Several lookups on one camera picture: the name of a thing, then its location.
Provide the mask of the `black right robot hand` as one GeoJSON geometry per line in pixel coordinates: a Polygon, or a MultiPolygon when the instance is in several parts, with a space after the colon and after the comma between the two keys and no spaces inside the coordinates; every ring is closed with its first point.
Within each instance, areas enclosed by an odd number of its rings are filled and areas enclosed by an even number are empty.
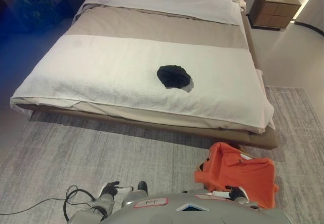
{"type": "Polygon", "coordinates": [[[249,202],[248,195],[244,188],[240,186],[225,186],[226,191],[212,191],[213,196],[229,199],[231,201],[243,201],[244,203],[249,202]]]}

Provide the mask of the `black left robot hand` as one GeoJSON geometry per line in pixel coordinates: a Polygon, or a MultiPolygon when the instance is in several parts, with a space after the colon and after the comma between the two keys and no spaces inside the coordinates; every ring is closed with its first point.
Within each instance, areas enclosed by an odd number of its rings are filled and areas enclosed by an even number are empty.
{"type": "Polygon", "coordinates": [[[113,181],[106,183],[101,191],[99,196],[101,197],[104,194],[110,194],[113,197],[116,196],[118,193],[128,193],[134,190],[133,186],[120,186],[119,181],[113,181]]]}

